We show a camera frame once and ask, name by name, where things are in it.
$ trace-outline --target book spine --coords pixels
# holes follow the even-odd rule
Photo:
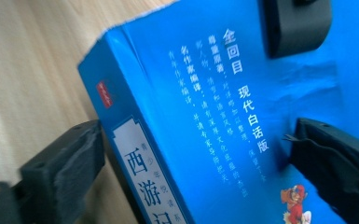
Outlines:
[[[158,146],[116,57],[108,40],[102,39],[79,71],[117,163],[147,223],[187,223],[168,171],[156,153]]]

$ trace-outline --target black clamp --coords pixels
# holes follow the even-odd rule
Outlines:
[[[330,29],[330,0],[260,0],[271,58],[318,49]]]

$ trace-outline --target cartoon monkey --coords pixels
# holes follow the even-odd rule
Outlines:
[[[307,197],[305,188],[302,185],[295,185],[290,189],[281,190],[281,201],[287,203],[287,211],[284,214],[283,220],[289,224],[310,224],[311,212],[302,213],[302,202]]]

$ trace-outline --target wood grain surface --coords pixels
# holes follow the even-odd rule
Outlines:
[[[74,125],[97,119],[77,65],[106,28],[171,0],[0,0],[0,181]],[[79,223],[136,223],[109,163]]]

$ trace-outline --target book cover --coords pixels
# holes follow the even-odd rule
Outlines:
[[[282,140],[347,118],[339,25],[279,60],[257,1],[175,2],[101,36],[79,72],[147,223],[343,223]]]

